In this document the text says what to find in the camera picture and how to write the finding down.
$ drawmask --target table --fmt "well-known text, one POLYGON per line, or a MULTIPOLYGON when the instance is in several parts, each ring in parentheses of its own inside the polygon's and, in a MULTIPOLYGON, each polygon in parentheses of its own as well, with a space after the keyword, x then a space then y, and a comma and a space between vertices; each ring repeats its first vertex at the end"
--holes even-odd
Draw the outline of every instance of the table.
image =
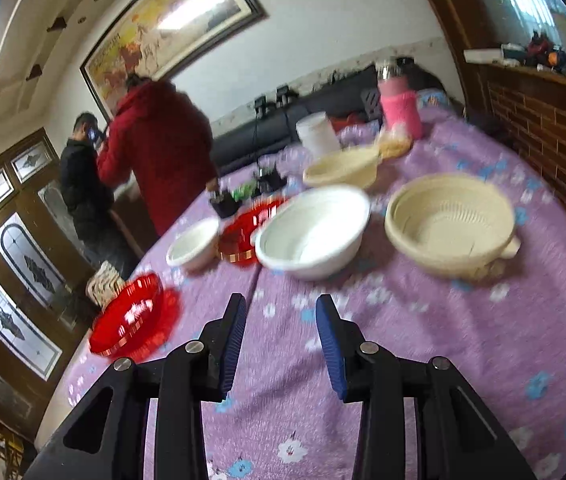
MULTIPOLYGON (((566 212, 546 184, 513 152, 450 112, 424 108, 428 136, 406 157, 386 162, 368 190, 372 218, 355 260, 320 283, 302 283, 261 266, 221 262, 191 278, 169 269, 165 254, 177 232, 212 214, 204 196, 141 262, 177 286, 185 312, 152 358, 196 338, 219 317, 232 292, 250 308, 234 387, 220 404, 205 404, 210 478, 350 478, 360 407, 343 405, 330 388, 314 321, 316 297, 329 292, 341 315, 395 355, 427 361, 449 357, 510 432, 537 477, 566 472, 566 212), (515 206, 522 247, 498 261, 479 285, 424 274, 394 250, 383 229, 389 196, 423 174, 465 171, 493 182, 515 206)), ((364 128, 361 139, 368 135, 364 128)), ((297 146, 277 156, 292 176, 307 154, 297 146)), ((251 168, 231 176, 247 179, 251 168)), ((61 381, 74 405, 109 361, 79 349, 61 381)), ((156 406, 150 414, 145 475, 152 478, 156 406)), ((406 400, 406 477, 415 478, 413 405, 406 400)))

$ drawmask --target picture frame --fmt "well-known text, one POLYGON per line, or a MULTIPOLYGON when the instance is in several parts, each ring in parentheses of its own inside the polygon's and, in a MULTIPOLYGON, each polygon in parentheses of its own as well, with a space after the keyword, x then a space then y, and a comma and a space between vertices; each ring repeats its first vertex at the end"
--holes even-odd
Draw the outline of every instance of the picture frame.
POLYGON ((170 78, 264 17, 258 0, 132 0, 98 39, 80 72, 109 123, 129 73, 170 78), (166 23, 174 29, 166 30, 166 23))

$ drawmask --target black pants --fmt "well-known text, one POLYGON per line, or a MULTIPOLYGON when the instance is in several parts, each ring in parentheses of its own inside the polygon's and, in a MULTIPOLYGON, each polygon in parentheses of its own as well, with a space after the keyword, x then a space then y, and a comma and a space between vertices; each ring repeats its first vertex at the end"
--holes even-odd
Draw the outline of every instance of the black pants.
POLYGON ((98 237, 84 240, 83 243, 94 253, 98 263, 107 261, 127 281, 138 265, 138 257, 116 227, 109 227, 98 232, 98 237))

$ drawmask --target red coat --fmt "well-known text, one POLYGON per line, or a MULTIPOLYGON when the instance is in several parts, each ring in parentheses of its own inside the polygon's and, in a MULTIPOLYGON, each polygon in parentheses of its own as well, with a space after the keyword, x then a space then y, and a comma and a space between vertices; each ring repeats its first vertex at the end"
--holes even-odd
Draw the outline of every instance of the red coat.
POLYGON ((216 176, 211 147, 209 121, 189 97, 169 82, 147 82, 119 102, 98 155, 98 176, 116 187, 133 170, 162 236, 216 176))

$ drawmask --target brick wall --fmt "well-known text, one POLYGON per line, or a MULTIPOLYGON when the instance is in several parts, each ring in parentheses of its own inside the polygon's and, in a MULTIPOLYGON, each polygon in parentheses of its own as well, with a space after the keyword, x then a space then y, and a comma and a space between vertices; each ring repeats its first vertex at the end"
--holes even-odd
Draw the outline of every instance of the brick wall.
POLYGON ((566 207, 566 112, 492 81, 487 86, 492 111, 505 123, 519 156, 566 207))

